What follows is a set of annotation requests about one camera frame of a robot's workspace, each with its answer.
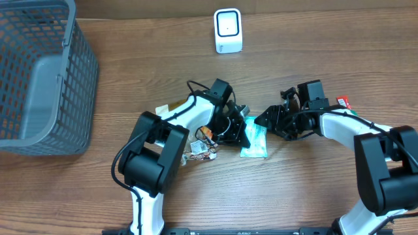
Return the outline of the red snack bar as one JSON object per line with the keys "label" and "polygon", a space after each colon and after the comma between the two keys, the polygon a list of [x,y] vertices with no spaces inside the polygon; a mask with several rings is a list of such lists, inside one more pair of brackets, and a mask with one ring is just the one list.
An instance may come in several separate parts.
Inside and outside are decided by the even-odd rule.
{"label": "red snack bar", "polygon": [[345,108],[351,110],[352,107],[349,103],[349,98],[347,95],[342,95],[336,98],[336,100],[338,101],[338,104],[341,106],[344,106]]}

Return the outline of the white snack wrapper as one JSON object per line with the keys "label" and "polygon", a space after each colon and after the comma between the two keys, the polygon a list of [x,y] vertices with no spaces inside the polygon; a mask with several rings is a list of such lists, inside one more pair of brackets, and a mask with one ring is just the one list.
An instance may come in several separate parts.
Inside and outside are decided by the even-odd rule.
{"label": "white snack wrapper", "polygon": [[209,139],[200,131],[200,128],[203,126],[209,128],[209,122],[212,119],[213,113],[214,105],[210,101],[198,97],[197,102],[192,109],[177,119],[169,121],[169,123],[173,125],[181,125],[189,130],[189,135],[181,158],[181,165],[186,165],[187,161],[190,160],[209,161],[216,158],[218,145],[215,143],[214,134],[212,139]]}

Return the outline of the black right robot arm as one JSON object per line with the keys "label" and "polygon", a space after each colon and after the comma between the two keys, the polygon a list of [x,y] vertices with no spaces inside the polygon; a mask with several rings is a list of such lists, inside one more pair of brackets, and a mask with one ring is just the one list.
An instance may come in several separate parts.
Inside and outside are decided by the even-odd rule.
{"label": "black right robot arm", "polygon": [[255,123],[286,141],[317,134],[353,150],[360,199],[320,234],[390,234],[396,219],[417,217],[417,131],[378,125],[347,105],[331,105],[320,80],[281,91]]}

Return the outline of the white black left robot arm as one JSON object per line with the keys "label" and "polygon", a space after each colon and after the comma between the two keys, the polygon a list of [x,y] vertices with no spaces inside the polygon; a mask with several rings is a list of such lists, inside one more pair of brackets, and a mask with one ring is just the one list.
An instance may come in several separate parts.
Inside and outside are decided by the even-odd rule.
{"label": "white black left robot arm", "polygon": [[164,195],[176,177],[189,135],[207,127],[212,142],[248,148],[248,114],[248,106],[238,105],[231,85],[220,79],[212,87],[191,90],[183,104],[162,116],[143,112],[111,166],[112,179],[133,200],[133,220],[119,234],[162,233]]}

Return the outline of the orange white snack packet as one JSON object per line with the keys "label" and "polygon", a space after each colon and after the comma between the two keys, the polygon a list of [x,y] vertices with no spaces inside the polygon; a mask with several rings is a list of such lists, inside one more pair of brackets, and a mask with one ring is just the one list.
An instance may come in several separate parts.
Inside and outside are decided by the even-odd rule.
{"label": "orange white snack packet", "polygon": [[213,137],[213,132],[207,127],[207,126],[203,126],[200,128],[200,131],[203,135],[205,135],[205,137],[212,139]]}

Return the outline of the teal tissue packet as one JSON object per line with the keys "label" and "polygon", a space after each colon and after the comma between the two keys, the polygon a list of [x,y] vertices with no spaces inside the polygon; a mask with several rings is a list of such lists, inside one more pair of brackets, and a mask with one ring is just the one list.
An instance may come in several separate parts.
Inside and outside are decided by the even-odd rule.
{"label": "teal tissue packet", "polygon": [[245,134],[250,142],[250,147],[241,149],[241,158],[267,158],[266,127],[255,124],[254,116],[246,117],[245,122]]}

